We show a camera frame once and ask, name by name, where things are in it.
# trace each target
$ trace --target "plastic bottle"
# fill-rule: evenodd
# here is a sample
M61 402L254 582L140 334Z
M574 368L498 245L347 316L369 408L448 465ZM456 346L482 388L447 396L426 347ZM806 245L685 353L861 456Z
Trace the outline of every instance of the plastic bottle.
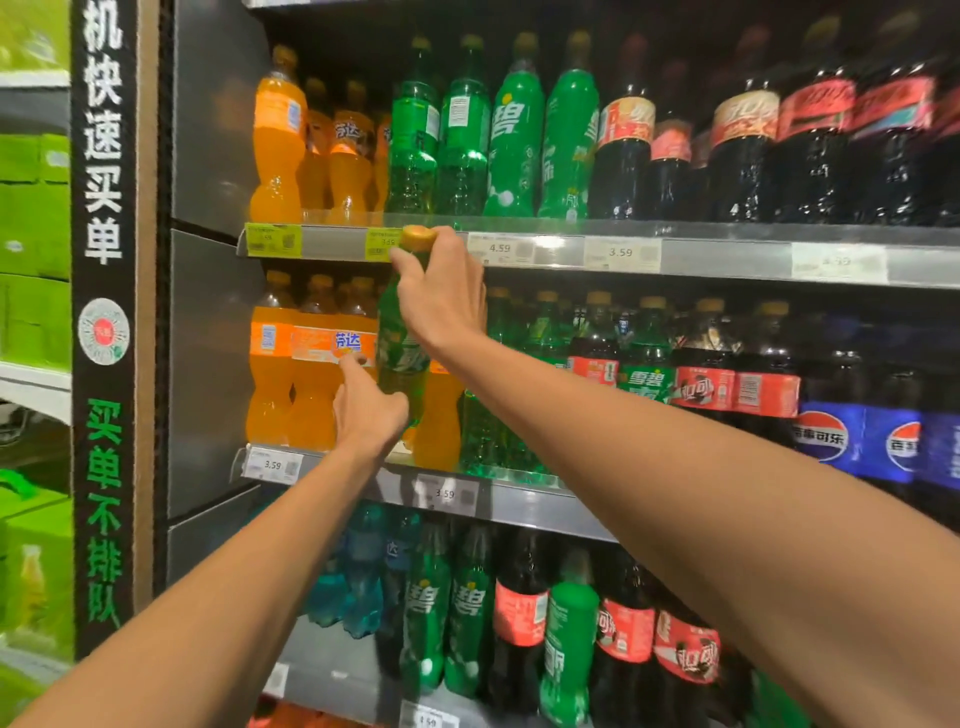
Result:
M581 546L571 546L564 557L561 581L550 590L540 679L540 713L560 728L587 723L588 682L600 607L592 584L589 553Z
M460 47L463 65L441 116L435 207L439 215L478 216L486 202L490 92L484 83L483 39L464 36Z
M593 146L597 140L600 96L587 69L590 35L566 40L565 71L546 106L543 135L543 201L538 217L575 222L587 216Z
M293 385L294 304L290 275L267 271L267 290L253 309L250 371L253 395L247 410L247 441L286 445Z
M430 84L433 57L430 41L416 36L413 67L394 101L390 140L390 190L386 212L425 213L433 210L437 180L440 112L437 90Z
M633 33L620 47L614 98L600 114L590 179L589 216L628 220L640 215L640 184L650 163L657 112L643 74L647 40Z
M306 153L306 96L297 85L297 54L274 46L274 70L256 88L253 157L260 185L250 200L255 223L301 223L297 172Z

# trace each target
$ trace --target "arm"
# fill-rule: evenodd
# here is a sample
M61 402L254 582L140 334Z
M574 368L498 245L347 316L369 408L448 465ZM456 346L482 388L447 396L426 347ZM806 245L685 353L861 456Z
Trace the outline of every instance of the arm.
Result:
M452 231L426 273L392 255L430 355L821 723L955 724L953 534L812 458L496 344L482 270Z
M59 680L15 728L242 725L360 491L407 420L342 361L337 447Z

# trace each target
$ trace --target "green soda bottle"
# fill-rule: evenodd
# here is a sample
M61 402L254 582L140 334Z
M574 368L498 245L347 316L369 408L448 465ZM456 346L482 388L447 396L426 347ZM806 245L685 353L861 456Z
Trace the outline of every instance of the green soda bottle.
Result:
M670 340L666 334L666 299L645 296L634 327L634 337L623 354L616 386L648 400L666 402L673 389Z
M470 527L457 557L450 610L450 648L444 662L444 685L451 692L474 697L486 683L490 662L493 611L491 529Z
M400 236L400 248L414 254L425 269L437 234L423 225L407 225ZM402 392L410 402L409 426L416 426L423 416L423 385L426 382L430 357L407 330L400 316L400 300L396 285L400 276L394 273L377 304L379 321L376 334L376 366L380 390L388 395Z
M433 59L425 37L416 36L411 46L413 69L394 101L385 212L426 213L433 208L440 139L438 96L429 82Z
M514 62L496 94L490 134L490 174L483 213L533 217L543 139L543 89L533 33L514 41Z
M408 696L434 691L444 673L444 629L450 604L448 552L446 523L425 521L410 561L403 604L400 679Z
M587 217L593 147L597 140L600 96L587 71L590 35L571 33L566 70L546 106L543 140L543 201L538 217L575 222Z
M573 546L564 558L561 582L550 590L540 680L540 714L560 728L587 722L587 682L600 607L592 582L589 554Z
M444 98L437 177L439 215L483 213L490 145L490 93L483 81L483 39L464 36L463 66Z

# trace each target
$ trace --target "yellow price tag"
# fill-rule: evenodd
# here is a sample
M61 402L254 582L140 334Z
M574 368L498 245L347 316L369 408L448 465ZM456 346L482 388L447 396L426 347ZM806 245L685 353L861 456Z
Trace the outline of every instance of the yellow price tag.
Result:
M303 228L299 225L247 223L250 257L303 257Z
M364 246L364 260L371 263L389 263L390 249L400 244L400 228L368 228Z

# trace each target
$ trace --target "price tag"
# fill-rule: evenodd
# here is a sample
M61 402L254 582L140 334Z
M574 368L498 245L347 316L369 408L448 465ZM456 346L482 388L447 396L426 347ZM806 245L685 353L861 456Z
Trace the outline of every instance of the price tag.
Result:
M250 257L303 257L303 228L299 225L247 223Z
M791 277L850 283L886 283L887 249L863 243L792 243Z
M400 244L400 228L369 228L363 257L370 263L389 263L390 249Z
M468 232L467 251L485 266L533 265L532 237L517 237L508 232Z
M659 273L662 241L658 237L588 235L584 268L615 273Z
M282 485L293 485L300 479L302 463L303 455L299 452L250 448L247 453L247 462L243 465L243 476Z
M460 728L460 718L404 700L400 704L399 728Z
M477 512L478 480L421 473L414 481L414 505L428 511L444 511L473 517Z

